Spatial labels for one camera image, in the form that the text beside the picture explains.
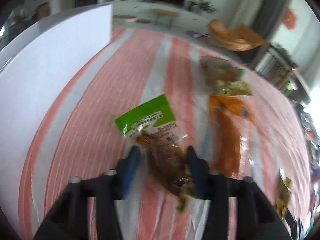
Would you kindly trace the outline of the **orange snack bag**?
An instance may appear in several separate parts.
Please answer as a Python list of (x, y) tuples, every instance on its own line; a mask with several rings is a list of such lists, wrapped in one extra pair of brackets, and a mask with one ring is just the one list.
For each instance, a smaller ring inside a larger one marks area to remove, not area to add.
[(212, 95), (208, 113), (213, 153), (209, 166), (228, 178), (241, 179), (254, 121), (249, 106), (236, 96)]

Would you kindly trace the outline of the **green-top brown snack bag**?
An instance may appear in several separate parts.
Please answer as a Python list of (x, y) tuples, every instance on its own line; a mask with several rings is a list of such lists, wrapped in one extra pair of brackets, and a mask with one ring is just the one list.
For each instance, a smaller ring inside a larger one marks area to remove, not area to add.
[(115, 120), (122, 135), (146, 155), (151, 174), (178, 198), (177, 211), (183, 213), (188, 197), (195, 197), (183, 134), (167, 97), (151, 99)]

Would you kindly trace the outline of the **clear bag mixed snacks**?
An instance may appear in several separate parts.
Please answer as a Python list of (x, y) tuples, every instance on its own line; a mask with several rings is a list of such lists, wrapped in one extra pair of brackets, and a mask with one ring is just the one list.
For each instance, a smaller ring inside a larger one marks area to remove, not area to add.
[(244, 80), (246, 71), (230, 61), (213, 56), (202, 56), (200, 67), (206, 90), (215, 96), (251, 96), (252, 90)]

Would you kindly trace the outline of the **yellow chicken snack bag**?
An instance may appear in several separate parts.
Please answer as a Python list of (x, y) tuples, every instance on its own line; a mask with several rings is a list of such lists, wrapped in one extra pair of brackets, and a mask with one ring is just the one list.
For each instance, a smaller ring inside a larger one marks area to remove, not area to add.
[(276, 189), (276, 210), (282, 220), (285, 220), (288, 212), (288, 205), (291, 199), (291, 185), (292, 180), (285, 176), (284, 170), (280, 168)]

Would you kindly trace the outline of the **striped orange tablecloth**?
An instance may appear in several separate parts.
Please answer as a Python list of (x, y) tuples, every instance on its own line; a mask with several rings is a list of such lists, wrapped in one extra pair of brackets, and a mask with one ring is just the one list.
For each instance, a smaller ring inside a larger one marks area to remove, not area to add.
[[(212, 55), (182, 38), (145, 29), (115, 28), (111, 43), (86, 63), (50, 104), (27, 153), (18, 195), (23, 239), (32, 239), (44, 215), (74, 177), (96, 177), (124, 155), (115, 119), (165, 94), (186, 142), (212, 160), (204, 143), (207, 102), (199, 58)], [(255, 72), (245, 80), (254, 116), (246, 173), (270, 201), (280, 169), (292, 180), (290, 211), (308, 224), (310, 165), (304, 135), (289, 100)]]

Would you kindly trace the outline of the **dark wooden chair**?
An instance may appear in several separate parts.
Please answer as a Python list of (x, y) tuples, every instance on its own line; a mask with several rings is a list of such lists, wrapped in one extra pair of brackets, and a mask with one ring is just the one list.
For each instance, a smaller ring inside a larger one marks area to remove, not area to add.
[(294, 69), (295, 65), (287, 51), (280, 46), (269, 44), (254, 71), (283, 94), (289, 95), (298, 90)]

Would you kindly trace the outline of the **white cardboard box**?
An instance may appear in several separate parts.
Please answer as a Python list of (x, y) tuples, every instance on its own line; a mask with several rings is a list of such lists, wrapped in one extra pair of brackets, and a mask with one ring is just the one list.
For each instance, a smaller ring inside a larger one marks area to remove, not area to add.
[(27, 152), (69, 80), (111, 40), (112, 4), (41, 19), (1, 51), (1, 208), (18, 229), (18, 188)]

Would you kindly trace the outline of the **orange lounge chair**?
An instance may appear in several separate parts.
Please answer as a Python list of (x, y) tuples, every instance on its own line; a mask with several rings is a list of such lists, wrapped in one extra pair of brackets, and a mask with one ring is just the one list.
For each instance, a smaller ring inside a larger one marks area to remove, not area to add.
[(248, 26), (242, 24), (235, 30), (228, 30), (218, 19), (207, 24), (210, 35), (228, 50), (242, 52), (262, 46), (265, 40)]

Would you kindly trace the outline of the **white tv cabinet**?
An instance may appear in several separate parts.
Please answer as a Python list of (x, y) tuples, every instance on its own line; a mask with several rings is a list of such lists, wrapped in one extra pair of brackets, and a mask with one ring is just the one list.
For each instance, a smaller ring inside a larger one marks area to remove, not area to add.
[(138, 20), (148, 20), (155, 25), (181, 28), (204, 33), (209, 20), (200, 14), (163, 3), (113, 2), (113, 14), (134, 16)]

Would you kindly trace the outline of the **potted green plant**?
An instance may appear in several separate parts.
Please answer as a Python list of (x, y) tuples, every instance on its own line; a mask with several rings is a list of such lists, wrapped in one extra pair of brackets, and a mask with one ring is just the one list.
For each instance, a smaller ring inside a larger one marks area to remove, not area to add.
[(191, 12), (205, 12), (213, 14), (217, 11), (209, 1), (205, 0), (189, 0), (187, 3), (187, 9)]

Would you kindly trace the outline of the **small wooden bench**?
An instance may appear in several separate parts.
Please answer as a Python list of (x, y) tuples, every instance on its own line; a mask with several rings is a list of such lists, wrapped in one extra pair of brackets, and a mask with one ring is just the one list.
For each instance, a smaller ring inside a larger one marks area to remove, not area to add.
[(164, 10), (164, 9), (158, 9), (157, 8), (157, 9), (152, 9), (151, 11), (156, 14), (156, 19), (154, 21), (154, 25), (157, 25), (159, 23), (159, 19), (162, 16), (169, 17), (169, 23), (168, 23), (168, 28), (169, 29), (172, 28), (174, 19), (176, 17), (180, 16), (179, 12), (171, 11), (171, 10)]

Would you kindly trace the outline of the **red wall hanging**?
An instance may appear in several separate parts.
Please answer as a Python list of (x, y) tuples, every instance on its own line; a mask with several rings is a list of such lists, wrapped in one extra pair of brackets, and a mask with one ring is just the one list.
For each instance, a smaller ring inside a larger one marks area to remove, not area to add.
[(292, 9), (287, 8), (283, 18), (283, 24), (289, 30), (295, 29), (297, 24), (297, 16), (295, 15), (295, 12)]

